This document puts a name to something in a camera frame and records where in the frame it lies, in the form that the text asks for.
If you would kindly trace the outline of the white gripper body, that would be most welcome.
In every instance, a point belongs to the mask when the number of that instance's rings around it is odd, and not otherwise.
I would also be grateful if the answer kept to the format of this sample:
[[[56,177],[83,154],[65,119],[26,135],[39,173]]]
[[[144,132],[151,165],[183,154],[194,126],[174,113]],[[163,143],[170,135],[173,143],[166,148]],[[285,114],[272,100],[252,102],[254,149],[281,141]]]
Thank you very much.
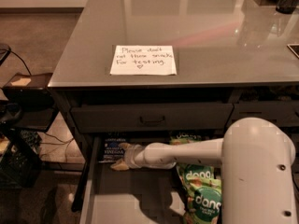
[[[144,147],[140,145],[130,145],[124,153],[124,161],[131,169],[138,169],[145,166]]]

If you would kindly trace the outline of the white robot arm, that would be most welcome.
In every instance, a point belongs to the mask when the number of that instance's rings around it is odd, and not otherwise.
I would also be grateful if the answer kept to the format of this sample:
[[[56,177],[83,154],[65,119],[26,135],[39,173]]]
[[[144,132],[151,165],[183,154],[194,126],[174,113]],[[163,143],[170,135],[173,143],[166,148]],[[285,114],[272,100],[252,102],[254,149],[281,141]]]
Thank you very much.
[[[169,169],[177,163],[221,168],[222,224],[298,224],[292,181],[295,146],[265,119],[240,119],[220,139],[121,147],[124,156],[113,168]]]

